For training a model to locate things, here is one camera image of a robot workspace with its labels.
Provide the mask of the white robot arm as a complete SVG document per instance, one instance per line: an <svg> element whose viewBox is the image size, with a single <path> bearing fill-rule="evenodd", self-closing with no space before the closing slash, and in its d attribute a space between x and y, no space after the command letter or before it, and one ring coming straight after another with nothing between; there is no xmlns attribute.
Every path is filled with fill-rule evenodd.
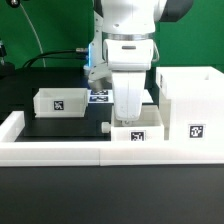
<svg viewBox="0 0 224 224"><path fill-rule="evenodd" d="M94 38L88 46L90 88L112 83L114 115L124 126L140 117L146 72L159 60L157 22L177 22L194 0L92 0Z"/></svg>

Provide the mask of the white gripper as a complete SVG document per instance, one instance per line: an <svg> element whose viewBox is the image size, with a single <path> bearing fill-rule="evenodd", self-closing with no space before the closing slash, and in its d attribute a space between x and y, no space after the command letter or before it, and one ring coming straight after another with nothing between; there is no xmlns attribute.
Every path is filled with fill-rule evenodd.
<svg viewBox="0 0 224 224"><path fill-rule="evenodd" d="M153 61L154 41L106 39L103 55L111 72L116 119L124 123L137 121L141 114L146 72Z"/></svg>

